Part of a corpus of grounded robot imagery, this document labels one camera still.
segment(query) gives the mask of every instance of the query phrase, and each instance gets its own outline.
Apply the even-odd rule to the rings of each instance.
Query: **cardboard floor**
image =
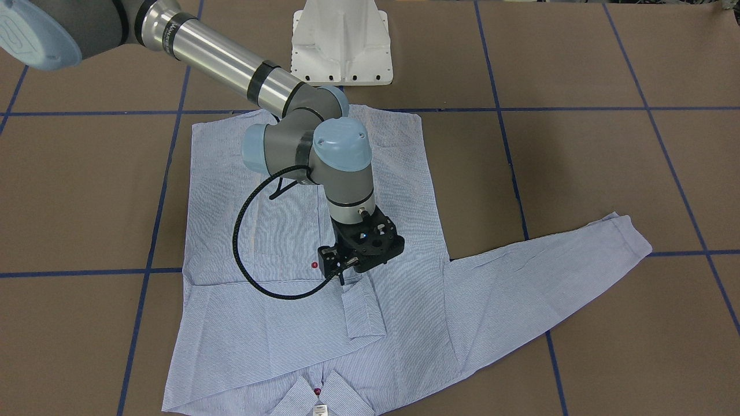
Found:
[[[302,0],[181,3],[289,67]],[[732,13],[377,3],[395,80],[346,92],[422,116],[452,256],[614,210],[655,249],[546,335],[391,414],[740,415]],[[57,73],[0,52],[0,68],[0,415],[159,415],[190,125],[254,106],[133,45]]]

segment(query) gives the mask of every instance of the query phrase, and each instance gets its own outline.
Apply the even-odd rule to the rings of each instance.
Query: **shirt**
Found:
[[[265,111],[196,124],[183,265],[184,311],[163,410],[380,415],[465,379],[557,325],[616,283],[652,248],[628,216],[450,261],[417,115],[352,106],[373,152],[379,207],[406,239],[402,255],[298,301],[244,280],[231,246],[246,196],[264,176],[240,140]],[[241,256],[268,290],[305,292],[334,236],[321,187],[255,199]],[[314,389],[321,389],[317,396]]]

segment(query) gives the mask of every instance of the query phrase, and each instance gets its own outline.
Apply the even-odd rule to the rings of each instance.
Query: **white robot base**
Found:
[[[308,0],[293,15],[291,74],[311,85],[393,81],[388,15],[374,0]]]

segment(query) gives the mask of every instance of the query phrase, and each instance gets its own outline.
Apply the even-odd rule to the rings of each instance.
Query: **blue tape line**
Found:
[[[703,251],[686,251],[686,252],[652,252],[648,257],[682,257],[687,255],[705,255]]]
[[[68,115],[174,115],[177,110],[135,110],[135,111],[37,111],[11,113],[11,117],[44,117]]]
[[[681,186],[681,181],[679,180],[678,173],[676,173],[676,169],[673,167],[673,162],[670,160],[667,147],[665,146],[665,143],[663,142],[663,137],[661,136],[660,130],[658,129],[658,124],[655,122],[655,118],[653,117],[653,112],[647,103],[648,100],[645,99],[645,94],[642,92],[642,87],[640,87],[640,83],[637,80],[637,74],[635,74],[635,70],[632,67],[630,58],[627,56],[627,50],[625,49],[625,46],[622,43],[622,38],[619,36],[619,31],[617,31],[616,29],[616,25],[614,24],[614,20],[611,18],[611,14],[609,13],[608,7],[606,6],[606,4],[602,4],[602,7],[604,8],[606,17],[609,20],[611,29],[612,31],[614,31],[614,36],[616,37],[616,41],[619,44],[619,49],[622,51],[622,55],[625,57],[625,62],[627,62],[627,68],[629,68],[630,74],[632,75],[632,79],[635,81],[637,92],[640,94],[642,103],[645,105],[645,111],[647,111],[647,116],[650,119],[650,123],[653,125],[653,131],[655,132],[655,136],[658,138],[658,143],[660,144],[660,148],[663,152],[663,156],[665,157],[665,161],[668,164],[668,169],[670,170],[670,174],[673,176],[673,181],[676,182],[676,186],[679,188],[679,194],[681,195],[681,199],[684,201],[684,206],[686,207],[686,212],[689,215],[689,219],[691,220],[691,224],[694,227],[694,231],[696,231],[696,237],[699,239],[699,243],[702,245],[702,250],[704,252],[704,255],[707,258],[709,267],[712,270],[712,275],[714,276],[714,280],[717,283],[717,287],[719,288],[719,292],[722,295],[722,299],[724,299],[724,305],[727,307],[727,311],[730,313],[730,317],[732,318],[733,323],[735,325],[735,330],[737,331],[738,335],[740,335],[740,322],[738,322],[737,315],[735,314],[735,309],[733,308],[733,305],[730,302],[730,297],[727,296],[727,292],[725,292],[724,290],[724,284],[722,284],[722,280],[719,277],[717,268],[714,266],[714,261],[712,260],[712,255],[710,254],[710,250],[707,247],[707,242],[704,240],[704,236],[702,236],[702,231],[699,229],[699,222],[696,220],[696,217],[693,214],[691,205],[689,205],[689,200],[686,197],[686,193],[684,192],[683,187]]]
[[[54,272],[7,272],[0,273],[0,278],[45,278],[52,276],[96,276],[96,275],[140,275],[146,269],[113,269],[113,270],[61,270]]]
[[[501,111],[643,111],[643,107],[504,107]]]
[[[550,360],[553,363],[553,372],[555,373],[555,384],[557,384],[557,394],[560,398],[560,407],[562,408],[563,416],[568,416],[568,406],[565,404],[565,392],[562,389],[562,382],[560,380],[560,369],[557,365],[557,356],[555,355],[555,345],[553,344],[553,338],[550,331],[545,331],[545,338],[548,341],[548,350],[550,351]]]
[[[522,198],[519,195],[519,185],[517,184],[517,174],[514,172],[514,162],[511,160],[511,151],[509,150],[508,138],[506,136],[506,127],[504,126],[504,118],[501,113],[501,106],[499,104],[499,94],[496,89],[496,81],[494,79],[494,70],[491,66],[491,60],[488,57],[488,44],[485,41],[485,33],[483,32],[483,22],[480,19],[480,10],[478,8],[478,1],[473,1],[475,8],[475,18],[478,21],[478,31],[480,32],[480,41],[483,45],[483,55],[485,56],[485,65],[488,67],[488,78],[491,81],[491,92],[494,94],[494,104],[496,105],[496,113],[499,119],[499,128],[501,129],[501,139],[504,143],[504,151],[506,152],[506,161],[508,162],[509,168],[511,169],[511,184],[514,187],[514,196],[517,198],[519,204],[519,216],[522,219],[522,233],[524,239],[529,240],[529,231],[527,230],[527,220],[524,216],[524,206],[522,205]]]
[[[687,251],[676,251],[676,252],[652,252],[648,257],[687,257],[693,255],[740,255],[740,249],[727,249],[727,250],[709,250],[703,252],[701,250],[687,250]],[[44,277],[64,277],[64,276],[94,276],[94,275],[140,275],[142,273],[149,273],[152,275],[162,273],[182,273],[182,267],[155,267],[151,269],[100,269],[100,270],[52,270],[46,272],[0,272],[0,278],[44,278]]]
[[[740,107],[648,107],[656,111],[735,111]],[[545,112],[545,111],[643,111],[645,107],[451,107],[451,108],[381,108],[394,113],[486,113],[486,112]],[[253,110],[131,110],[131,111],[25,111],[0,113],[1,117],[44,117],[67,115],[174,115],[174,114],[244,114]]]
[[[198,6],[198,15],[200,15],[203,12],[203,2],[204,0],[201,0],[201,3]],[[183,115],[183,107],[185,105],[185,96],[187,94],[187,85],[188,80],[190,79],[190,66],[185,68],[185,76],[183,79],[183,86],[182,91],[180,92],[180,103],[178,105],[178,114],[175,118],[175,126],[172,129],[172,139],[169,143],[169,152],[167,154],[167,163],[166,167],[164,168],[164,178],[162,179],[162,189],[159,194],[159,205],[157,206],[157,215],[154,220],[154,229],[152,230],[152,243],[151,246],[149,246],[149,255],[147,257],[147,270],[150,270],[152,268],[152,263],[154,261],[154,253],[157,246],[157,237],[159,235],[159,226],[162,219],[162,209],[164,208],[164,199],[167,195],[167,178],[169,175],[169,168],[172,165],[172,154],[175,151],[175,145],[177,144],[178,139],[178,132],[180,130],[180,121],[182,119]],[[147,289],[149,287],[149,277],[150,273],[147,272],[144,274],[144,279],[141,282],[141,293],[139,294],[139,302],[138,302],[138,308],[136,309],[136,319],[134,321],[134,329],[133,333],[131,334],[131,345],[129,346],[129,356],[126,361],[126,370],[124,372],[124,380],[121,384],[121,396],[118,399],[118,411],[116,412],[116,416],[123,416],[124,413],[124,407],[126,406],[126,396],[128,393],[129,388],[129,382],[131,379],[131,369],[133,367],[133,361],[134,361],[134,354],[136,352],[136,343],[138,342],[138,332],[141,328],[141,316],[144,313],[144,304],[147,299]]]
[[[7,124],[7,119],[8,117],[10,117],[10,113],[13,111],[13,105],[16,103],[18,93],[21,92],[21,85],[23,85],[23,80],[26,79],[27,73],[28,65],[23,67],[21,76],[18,77],[18,83],[16,83],[16,88],[13,91],[13,96],[10,97],[10,102],[7,105],[7,110],[5,110],[5,114],[2,116],[2,121],[0,121],[0,135],[2,135],[3,130],[5,130],[5,124]]]
[[[499,128],[501,129],[501,139],[503,140],[504,144],[504,150],[506,152],[506,161],[509,164],[509,167],[511,169],[511,184],[514,187],[514,196],[517,198],[517,203],[519,204],[519,215],[522,219],[522,232],[524,234],[524,239],[529,240],[529,231],[527,229],[527,220],[524,214],[524,205],[522,204],[522,198],[519,193],[519,185],[517,184],[517,174],[514,170],[514,162],[511,158],[511,151],[509,150],[508,145],[508,138],[506,136],[506,128],[504,125],[504,118],[503,113],[501,110],[501,104],[499,102],[499,95],[498,91],[496,89],[496,81],[494,78],[494,70],[491,66],[491,59],[488,54],[488,43],[485,40],[485,32],[483,31],[483,22],[480,18],[480,9],[478,7],[478,1],[473,1],[473,6],[475,9],[475,18],[478,22],[478,31],[480,33],[480,41],[483,46],[483,55],[485,56],[485,65],[488,68],[488,77],[491,81],[491,92],[494,94],[494,104],[496,106],[496,114],[499,119]],[[562,381],[560,379],[560,369],[557,365],[557,356],[555,355],[555,347],[552,342],[552,338],[550,336],[550,331],[545,332],[545,337],[548,340],[548,349],[550,350],[550,361],[552,363],[553,367],[553,374],[555,377],[555,384],[557,387],[557,393],[558,397],[560,398],[560,407],[562,410],[563,416],[568,416],[568,405],[565,402],[565,391],[562,388]]]

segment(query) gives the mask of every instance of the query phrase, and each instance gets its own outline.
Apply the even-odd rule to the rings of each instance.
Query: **black cable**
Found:
[[[333,271],[331,274],[326,276],[326,278],[315,288],[309,290],[308,292],[301,293],[299,295],[281,295],[280,293],[273,293],[269,290],[263,288],[258,284],[255,279],[252,278],[252,276],[249,275],[249,272],[246,271],[246,268],[244,267],[244,263],[241,262],[241,256],[239,256],[239,229],[241,228],[241,221],[244,219],[244,213],[246,212],[246,209],[249,207],[249,205],[252,203],[252,200],[254,200],[257,197],[257,194],[259,194],[262,189],[265,189],[267,185],[269,185],[271,182],[273,182],[275,179],[281,177],[282,175],[285,175],[288,172],[293,172],[294,170],[305,170],[306,175],[310,177],[311,175],[311,168],[306,165],[294,165],[291,167],[287,167],[283,170],[278,170],[277,172],[270,175],[267,179],[262,181],[257,188],[255,188],[254,191],[252,191],[252,194],[249,195],[249,197],[244,201],[244,205],[241,207],[241,210],[239,211],[239,215],[236,217],[236,223],[234,224],[234,236],[232,238],[232,248],[234,250],[234,260],[236,261],[237,266],[239,266],[239,270],[241,270],[241,274],[244,275],[246,281],[250,282],[252,286],[255,287],[256,290],[259,290],[265,295],[268,295],[270,298],[276,298],[276,299],[284,299],[286,301],[294,301],[296,299],[303,299],[307,298],[314,293],[318,292],[326,286],[326,284],[333,278],[337,277],[343,270],[339,268],[338,271]]]
[[[275,192],[272,193],[272,195],[269,196],[270,201],[284,194],[285,192],[287,192],[289,189],[291,189],[292,187],[296,185],[298,185],[298,181],[293,181],[290,184],[288,184],[287,187],[283,187],[283,177],[281,176],[280,180],[277,182],[277,189],[275,190]]]

